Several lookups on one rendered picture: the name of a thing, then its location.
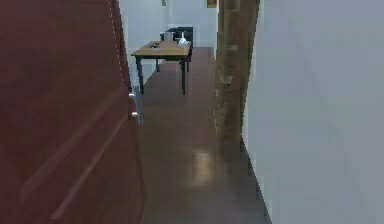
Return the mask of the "brown wooden door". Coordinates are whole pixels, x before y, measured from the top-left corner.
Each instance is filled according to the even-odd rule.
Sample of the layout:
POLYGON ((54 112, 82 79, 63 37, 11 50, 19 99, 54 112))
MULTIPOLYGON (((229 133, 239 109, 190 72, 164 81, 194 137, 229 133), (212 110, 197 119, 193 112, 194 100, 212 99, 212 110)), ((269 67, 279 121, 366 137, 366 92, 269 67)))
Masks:
POLYGON ((242 145, 242 126, 260 0, 220 0, 214 118, 220 148, 242 145))

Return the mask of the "wooden table with black legs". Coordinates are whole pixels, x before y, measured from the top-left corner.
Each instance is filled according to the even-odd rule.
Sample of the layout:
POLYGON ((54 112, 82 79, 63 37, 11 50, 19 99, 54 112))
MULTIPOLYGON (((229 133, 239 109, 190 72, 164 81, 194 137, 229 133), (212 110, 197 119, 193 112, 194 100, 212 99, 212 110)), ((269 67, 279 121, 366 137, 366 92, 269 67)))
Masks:
POLYGON ((146 45, 142 46, 138 50, 132 53, 132 56, 136 61, 137 76, 139 79, 140 92, 144 93, 144 79, 142 71, 141 61, 144 59, 166 61, 176 61, 179 63, 181 68, 181 85, 182 85, 182 94, 186 93, 186 73, 189 71, 189 63, 187 63, 190 50, 190 43, 187 45, 179 45, 174 41, 159 41, 159 48, 150 48, 150 44, 154 42, 151 41, 146 45))

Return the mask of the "black chair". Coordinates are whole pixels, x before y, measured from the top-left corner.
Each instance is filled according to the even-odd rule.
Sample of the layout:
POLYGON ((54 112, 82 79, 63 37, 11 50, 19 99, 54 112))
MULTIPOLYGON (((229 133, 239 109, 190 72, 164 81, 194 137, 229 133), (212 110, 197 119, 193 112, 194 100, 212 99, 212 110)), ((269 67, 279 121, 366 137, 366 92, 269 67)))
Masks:
MULTIPOLYGON (((182 37, 182 32, 184 32, 184 37, 187 39, 187 41, 190 43, 190 50, 189 50, 189 56, 192 56, 192 49, 193 49, 193 28, 192 27, 175 27, 175 28, 169 28, 165 32, 173 32, 174 33, 174 39, 173 41, 179 42, 179 40, 182 37)), ((160 40, 164 41, 164 33, 162 32, 160 34, 160 40)))

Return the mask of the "dark red wooden cabinet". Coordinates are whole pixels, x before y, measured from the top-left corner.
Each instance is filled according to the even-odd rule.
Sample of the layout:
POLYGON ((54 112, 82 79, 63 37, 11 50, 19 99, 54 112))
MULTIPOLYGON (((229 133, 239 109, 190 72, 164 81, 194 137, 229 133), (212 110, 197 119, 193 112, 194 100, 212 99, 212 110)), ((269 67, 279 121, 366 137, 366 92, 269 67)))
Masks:
POLYGON ((118 0, 0 0, 0 224, 141 224, 118 0))

